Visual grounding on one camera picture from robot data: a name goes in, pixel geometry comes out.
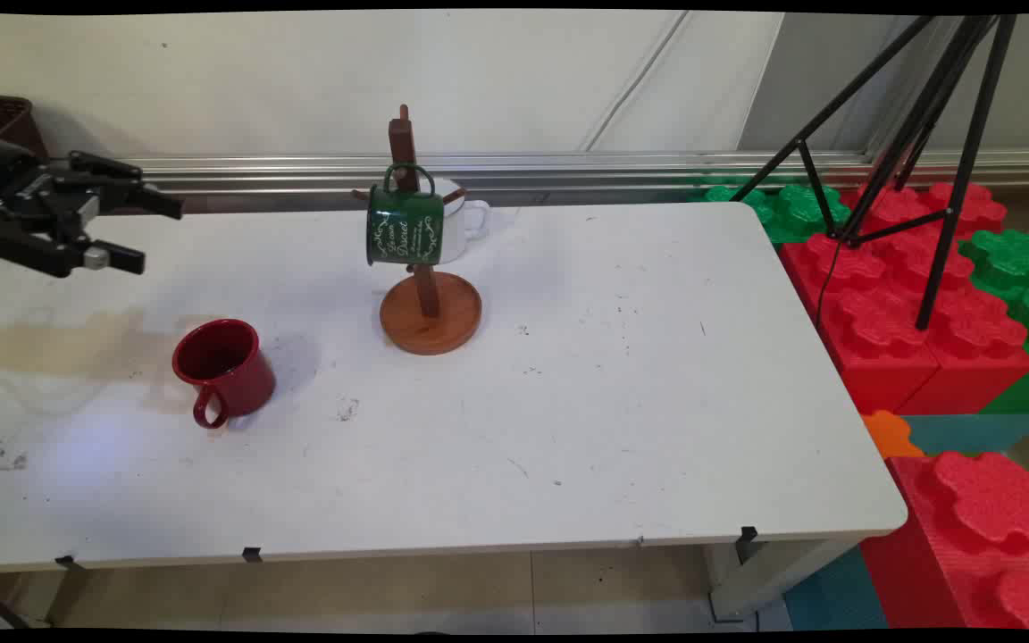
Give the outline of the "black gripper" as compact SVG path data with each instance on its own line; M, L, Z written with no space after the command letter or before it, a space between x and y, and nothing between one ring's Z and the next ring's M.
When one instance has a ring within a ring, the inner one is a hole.
M86 225L101 212L130 208L182 220L183 207L182 199L148 184L134 164L77 150L47 163L0 138L1 260L61 279L80 267L140 274L146 254L91 239Z

